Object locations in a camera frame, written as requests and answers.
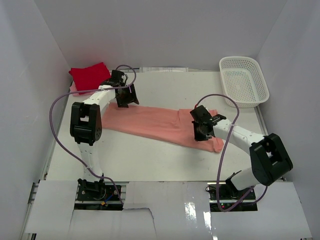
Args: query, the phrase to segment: white floor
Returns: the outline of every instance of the white floor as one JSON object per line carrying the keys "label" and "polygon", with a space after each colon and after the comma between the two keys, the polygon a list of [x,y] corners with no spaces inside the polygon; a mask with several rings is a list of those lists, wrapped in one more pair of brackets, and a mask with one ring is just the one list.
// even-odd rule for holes
{"label": "white floor", "polygon": [[[168,109],[192,109],[207,94],[222,93],[219,72],[145,72],[135,82],[141,106]],[[80,156],[70,136],[70,115],[73,102],[88,96],[70,96],[58,134],[62,143]],[[236,109],[222,97],[203,101],[209,109],[232,120]],[[254,108],[242,108],[238,125],[262,133]],[[213,181],[217,176],[220,154],[104,129],[98,144],[100,165],[105,176],[114,181]],[[221,179],[250,167],[250,158],[230,144],[225,155]],[[59,145],[55,146],[47,179],[76,180],[83,176],[83,167]]]}

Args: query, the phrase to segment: cable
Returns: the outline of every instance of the cable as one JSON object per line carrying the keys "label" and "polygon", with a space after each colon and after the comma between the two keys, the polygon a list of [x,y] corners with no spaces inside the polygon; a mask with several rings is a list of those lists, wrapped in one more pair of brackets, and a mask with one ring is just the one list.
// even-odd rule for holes
{"label": "cable", "polygon": [[104,189],[104,194],[102,195],[101,198],[98,199],[98,198],[94,198],[94,197],[93,197],[93,199],[94,199],[94,200],[101,200],[101,199],[103,199],[103,198],[105,197],[106,193],[107,193],[107,191],[106,191],[106,189]]}
{"label": "cable", "polygon": [[106,200],[104,200],[104,202],[108,202],[111,198],[113,197],[113,194],[111,194]]}
{"label": "cable", "polygon": [[54,106],[55,104],[62,98],[66,97],[66,96],[69,96],[71,94],[84,94],[84,93],[91,93],[91,92],[99,92],[99,91],[104,91],[104,90],[112,90],[112,89],[125,89],[125,88],[128,88],[130,87],[132,84],[134,84],[134,82],[136,81],[136,78],[137,78],[137,73],[136,71],[129,65],[125,65],[125,64],[122,64],[122,65],[119,65],[116,67],[116,70],[121,68],[121,67],[127,67],[127,68],[130,68],[133,73],[134,73],[134,78],[133,78],[133,81],[127,85],[127,86],[117,86],[117,87],[108,87],[108,88],[102,88],[102,89],[91,89],[91,90],[81,90],[81,91],[70,91],[70,92],[67,92],[65,94],[62,94],[61,96],[57,97],[51,107],[50,107],[50,111],[49,111],[49,122],[50,122],[50,128],[51,128],[51,132],[52,132],[52,135],[55,139],[55,141],[60,145],[60,147],[65,150],[68,154],[70,154],[72,157],[74,157],[75,159],[77,159],[78,161],[80,161],[87,169],[88,171],[93,175],[95,176],[96,178],[99,178],[99,179],[108,179],[114,186],[117,194],[118,194],[118,197],[119,197],[119,200],[121,202],[121,204],[123,205],[124,202],[122,201],[121,197],[120,197],[120,192],[117,188],[117,185],[116,183],[110,178],[110,177],[107,177],[107,176],[99,176],[97,174],[95,174],[90,168],[88,168],[88,165],[78,156],[76,156],[74,153],[72,153],[70,150],[68,150],[63,144],[62,142],[58,139],[58,136],[56,134],[56,131],[55,131],[55,128],[54,128],[54,123],[53,123],[53,120],[52,120],[52,112],[54,110]]}
{"label": "cable", "polygon": [[244,205],[245,206],[250,206],[250,205],[256,204],[257,202],[259,202],[266,195],[267,190],[268,190],[268,186],[265,186],[265,189],[264,189],[262,195],[257,200],[255,200],[254,202],[250,202],[250,203],[244,203]]}
{"label": "cable", "polygon": [[242,203],[242,201],[246,198],[246,196],[251,192],[252,189],[254,189],[254,186],[252,186],[238,201],[236,201],[235,204],[233,204],[231,207],[227,208],[227,209],[223,209],[221,207],[221,204],[220,204],[220,197],[219,197],[219,183],[220,183],[220,175],[221,175],[221,168],[222,168],[222,163],[224,161],[224,157],[225,157],[225,153],[226,153],[226,149],[227,149],[227,146],[228,146],[228,143],[229,143],[229,140],[230,140],[230,137],[231,137],[231,133],[232,133],[232,130],[234,129],[234,126],[235,126],[235,123],[239,117],[239,114],[240,114],[240,109],[238,107],[238,105],[236,104],[236,102],[226,96],[226,95],[223,95],[223,94],[219,94],[219,93],[212,93],[212,94],[208,94],[206,96],[204,96],[203,98],[201,98],[197,104],[194,106],[194,108],[196,108],[202,100],[206,99],[207,97],[210,97],[210,96],[220,96],[220,97],[224,97],[226,99],[229,99],[235,106],[236,108],[236,116],[235,118],[233,119],[232,121],[232,124],[231,124],[231,127],[230,127],[230,130],[229,130],[229,133],[226,137],[226,140],[225,140],[225,143],[224,143],[224,146],[223,146],[223,149],[222,149],[222,153],[221,153],[221,157],[220,157],[220,162],[219,162],[219,167],[218,167],[218,172],[217,172],[217,176],[216,176],[216,202],[217,202],[217,205],[218,205],[218,208],[221,212],[229,212],[231,211],[232,209],[234,209],[236,206],[238,206],[240,203]]}

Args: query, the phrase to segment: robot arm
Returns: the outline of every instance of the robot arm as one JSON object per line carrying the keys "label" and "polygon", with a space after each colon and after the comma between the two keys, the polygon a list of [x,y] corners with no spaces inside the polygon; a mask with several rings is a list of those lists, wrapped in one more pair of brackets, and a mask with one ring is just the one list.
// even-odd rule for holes
{"label": "robot arm", "polygon": [[[124,75],[121,71],[112,70],[111,78],[104,81],[99,89],[125,86]],[[135,87],[132,84],[128,88],[97,91],[83,102],[74,102],[71,108],[70,134],[78,144],[81,159],[88,166],[83,166],[83,179],[88,182],[100,179],[93,176],[87,168],[98,176],[103,175],[97,144],[94,143],[100,139],[102,134],[101,110],[114,98],[119,108],[127,108],[130,103],[139,104]]]}
{"label": "robot arm", "polygon": [[[211,116],[200,105],[193,109],[194,139],[206,141],[211,137],[226,140],[232,123],[220,114]],[[293,164],[279,136],[254,133],[240,126],[234,126],[229,142],[250,155],[251,167],[231,175],[226,185],[233,192],[256,184],[269,186],[293,168]]]}

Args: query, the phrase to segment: white plastic basket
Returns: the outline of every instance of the white plastic basket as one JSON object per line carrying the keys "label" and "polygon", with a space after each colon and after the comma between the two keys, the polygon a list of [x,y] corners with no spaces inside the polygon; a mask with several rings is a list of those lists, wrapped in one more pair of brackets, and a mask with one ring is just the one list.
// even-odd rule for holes
{"label": "white plastic basket", "polygon": [[[258,62],[245,56],[227,56],[220,60],[223,94],[239,108],[254,108],[269,98],[269,91]],[[228,105],[235,105],[225,98]]]}

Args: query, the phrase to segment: pink cloth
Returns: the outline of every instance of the pink cloth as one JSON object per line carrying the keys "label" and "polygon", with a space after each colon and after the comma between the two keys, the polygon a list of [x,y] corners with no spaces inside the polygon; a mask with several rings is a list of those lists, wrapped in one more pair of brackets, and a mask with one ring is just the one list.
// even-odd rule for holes
{"label": "pink cloth", "polygon": [[191,109],[172,110],[159,107],[130,105],[118,108],[110,103],[102,116],[102,127],[127,134],[165,141],[181,146],[220,153],[224,142],[213,137],[208,141],[195,141]]}

